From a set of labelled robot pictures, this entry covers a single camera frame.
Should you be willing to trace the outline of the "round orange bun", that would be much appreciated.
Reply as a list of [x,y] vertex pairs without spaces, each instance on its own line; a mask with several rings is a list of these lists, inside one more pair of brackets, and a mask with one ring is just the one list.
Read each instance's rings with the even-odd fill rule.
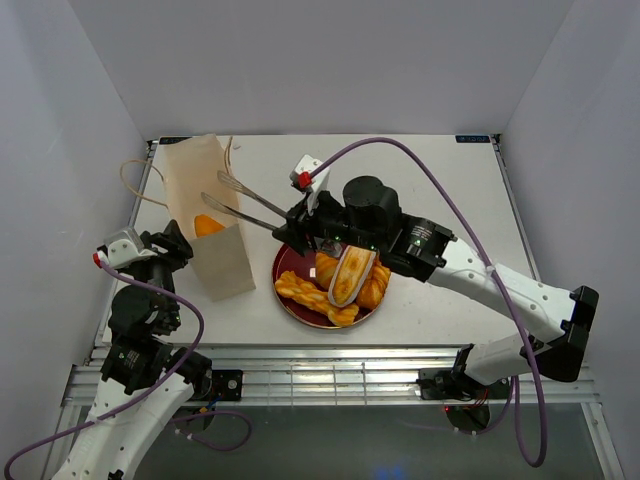
[[200,214],[194,218],[194,231],[197,238],[213,235],[225,229],[225,226],[208,215]]

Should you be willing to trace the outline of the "long braided pastry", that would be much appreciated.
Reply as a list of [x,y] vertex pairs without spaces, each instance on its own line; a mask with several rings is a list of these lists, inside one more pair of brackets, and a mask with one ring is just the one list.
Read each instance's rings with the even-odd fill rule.
[[356,304],[360,308],[375,310],[384,298],[390,278],[391,270],[376,258],[356,297]]

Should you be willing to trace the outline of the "metal tongs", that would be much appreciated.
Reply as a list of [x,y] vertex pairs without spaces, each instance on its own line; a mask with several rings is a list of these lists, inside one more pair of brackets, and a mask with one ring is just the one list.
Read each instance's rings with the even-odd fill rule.
[[211,193],[202,192],[202,201],[213,210],[269,232],[276,230],[286,219],[286,212],[282,208],[247,187],[233,174],[218,171],[217,180],[226,193],[234,193],[238,199],[232,202],[230,199],[223,199],[222,195],[215,197]]

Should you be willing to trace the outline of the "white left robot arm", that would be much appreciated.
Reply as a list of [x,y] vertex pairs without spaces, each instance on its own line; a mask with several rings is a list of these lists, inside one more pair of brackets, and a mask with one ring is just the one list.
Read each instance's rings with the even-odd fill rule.
[[194,346],[176,349],[164,340],[180,327],[186,303],[175,293],[173,274],[192,256],[176,221],[157,233],[126,227],[98,248],[96,264],[124,285],[111,300],[111,346],[89,425],[56,478],[132,478],[172,415],[211,387],[211,360]]

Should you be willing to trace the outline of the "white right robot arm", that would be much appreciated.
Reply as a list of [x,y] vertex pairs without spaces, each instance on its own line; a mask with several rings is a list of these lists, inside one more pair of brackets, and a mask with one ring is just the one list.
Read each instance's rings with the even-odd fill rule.
[[451,230],[403,212],[397,192],[376,177],[349,181],[341,201],[327,191],[313,198],[313,206],[302,200],[287,212],[275,239],[300,255],[324,240],[373,250],[396,274],[519,319],[523,334],[464,347],[450,374],[454,382],[478,388],[528,371],[565,383],[578,378],[599,300],[595,290],[548,286],[483,260]]

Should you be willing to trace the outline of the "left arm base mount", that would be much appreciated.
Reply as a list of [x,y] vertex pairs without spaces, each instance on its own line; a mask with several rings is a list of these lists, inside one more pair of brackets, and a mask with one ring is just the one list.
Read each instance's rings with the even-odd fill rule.
[[206,373],[200,401],[240,401],[242,398],[244,372],[239,369],[212,370]]

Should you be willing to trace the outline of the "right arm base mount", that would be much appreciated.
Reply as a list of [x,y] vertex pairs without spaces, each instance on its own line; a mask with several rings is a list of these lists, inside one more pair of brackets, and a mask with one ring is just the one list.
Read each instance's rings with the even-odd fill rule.
[[464,373],[446,369],[420,369],[415,383],[423,400],[474,400],[484,389]]

